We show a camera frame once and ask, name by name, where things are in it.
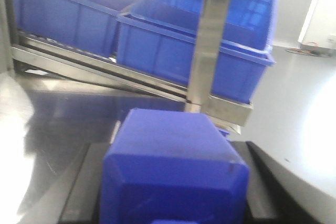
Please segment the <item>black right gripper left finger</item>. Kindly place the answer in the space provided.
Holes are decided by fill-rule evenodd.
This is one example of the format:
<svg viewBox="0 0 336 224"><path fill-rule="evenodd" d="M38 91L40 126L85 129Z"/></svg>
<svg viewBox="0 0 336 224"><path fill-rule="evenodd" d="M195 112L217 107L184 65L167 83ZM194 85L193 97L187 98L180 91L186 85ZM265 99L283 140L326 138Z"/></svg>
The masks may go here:
<svg viewBox="0 0 336 224"><path fill-rule="evenodd" d="M59 218L59 223L99 223L102 164L109 143L91 143Z"/></svg>

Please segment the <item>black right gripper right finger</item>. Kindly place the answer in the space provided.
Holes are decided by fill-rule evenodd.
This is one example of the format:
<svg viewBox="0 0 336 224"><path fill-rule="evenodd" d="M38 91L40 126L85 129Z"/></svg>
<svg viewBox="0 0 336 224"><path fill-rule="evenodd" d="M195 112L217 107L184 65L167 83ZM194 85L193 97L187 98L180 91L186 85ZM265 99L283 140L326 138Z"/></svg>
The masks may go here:
<svg viewBox="0 0 336 224"><path fill-rule="evenodd" d="M231 142L250 168L244 223L335 223L335 198L253 142Z"/></svg>

